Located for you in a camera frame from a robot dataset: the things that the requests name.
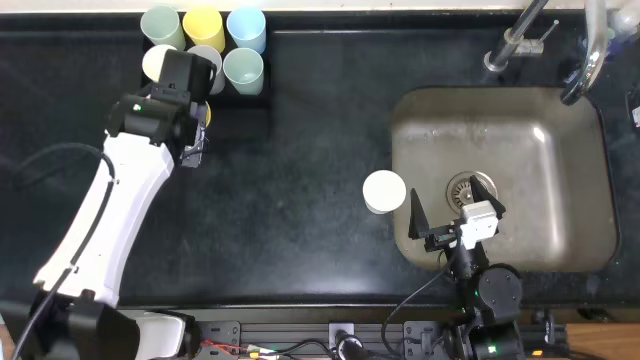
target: sink drain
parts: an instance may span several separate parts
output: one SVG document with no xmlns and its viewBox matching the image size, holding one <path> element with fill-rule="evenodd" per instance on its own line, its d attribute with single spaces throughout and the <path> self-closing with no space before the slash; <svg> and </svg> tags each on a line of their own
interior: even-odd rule
<svg viewBox="0 0 640 360">
<path fill-rule="evenodd" d="M 475 175 L 480 183 L 493 195 L 498 198 L 498 190 L 495 184 L 487 175 L 479 171 L 465 171 L 454 176 L 449 180 L 447 185 L 447 201 L 451 209 L 457 213 L 460 212 L 464 205 L 473 204 L 473 194 L 471 192 L 471 183 L 469 178 Z"/>
</svg>

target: wooden floor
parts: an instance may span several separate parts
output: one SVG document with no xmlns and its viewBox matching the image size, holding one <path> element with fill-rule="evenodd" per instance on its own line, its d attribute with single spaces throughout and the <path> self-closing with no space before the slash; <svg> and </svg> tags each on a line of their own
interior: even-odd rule
<svg viewBox="0 0 640 360">
<path fill-rule="evenodd" d="M 640 360 L 640 324 L 570 324 L 567 330 L 573 350 L 610 360 Z M 7 360 L 13 342 L 4 325 L 0 339 Z"/>
</svg>

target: countertop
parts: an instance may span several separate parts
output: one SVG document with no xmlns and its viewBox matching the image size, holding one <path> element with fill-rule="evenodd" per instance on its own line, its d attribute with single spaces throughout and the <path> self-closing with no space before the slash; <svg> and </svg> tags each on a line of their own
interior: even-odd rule
<svg viewBox="0 0 640 360">
<path fill-rule="evenodd" d="M 584 30 L 576 13 L 546 13 L 536 21 L 531 36 L 561 21 L 542 57 L 514 59 L 500 76 L 484 72 L 482 56 L 516 18 L 269 14 L 268 140 L 212 143 L 200 168 L 174 171 L 134 243 L 120 305 L 365 306 L 395 303 L 413 292 L 434 273 L 400 254 L 392 215 L 367 210 L 362 183 L 375 170 L 391 169 L 391 113 L 413 89 L 562 86 Z M 1 19 L 2 179 L 46 145 L 100 145 L 111 105 L 140 86 L 138 19 Z M 602 112 L 618 252 L 595 273 L 524 273 L 525 306 L 638 304 L 640 140 L 624 96 L 640 80 L 638 64 L 636 44 L 604 66 L 591 92 Z M 28 288 L 63 238 L 96 168 L 88 158 L 75 165 L 21 192 L 0 190 L 0 290 Z M 455 299 L 455 289 L 440 281 L 416 303 L 449 307 Z"/>
</svg>

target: metal sink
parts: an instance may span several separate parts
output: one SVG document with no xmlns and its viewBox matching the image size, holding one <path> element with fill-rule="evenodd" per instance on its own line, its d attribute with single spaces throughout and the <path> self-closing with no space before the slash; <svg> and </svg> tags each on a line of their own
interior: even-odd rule
<svg viewBox="0 0 640 360">
<path fill-rule="evenodd" d="M 489 261 L 523 271 L 591 271 L 614 254 L 617 231 L 602 130 L 588 100 L 552 88 L 416 90 L 397 105 L 393 171 L 415 188 L 431 226 L 458 218 L 475 174 L 506 206 Z M 398 248 L 435 269 L 437 253 L 408 238 L 409 199 L 394 212 Z"/>
</svg>

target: faucet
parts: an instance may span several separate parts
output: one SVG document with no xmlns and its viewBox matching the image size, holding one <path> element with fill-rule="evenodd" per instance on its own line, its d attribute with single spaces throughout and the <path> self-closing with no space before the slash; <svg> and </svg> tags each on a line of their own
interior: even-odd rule
<svg viewBox="0 0 640 360">
<path fill-rule="evenodd" d="M 507 68 L 512 56 L 540 56 L 544 51 L 544 40 L 558 25 L 553 25 L 540 39 L 528 40 L 524 33 L 533 20 L 542 12 L 549 0 L 533 0 L 518 18 L 513 28 L 504 32 L 498 46 L 484 56 L 484 66 L 493 72 L 501 72 Z M 585 0 L 585 17 L 587 20 L 587 53 L 584 64 L 578 74 L 570 80 L 560 95 L 560 101 L 572 105 L 582 97 L 593 85 L 607 53 L 608 29 L 607 9 L 604 0 Z"/>
</svg>

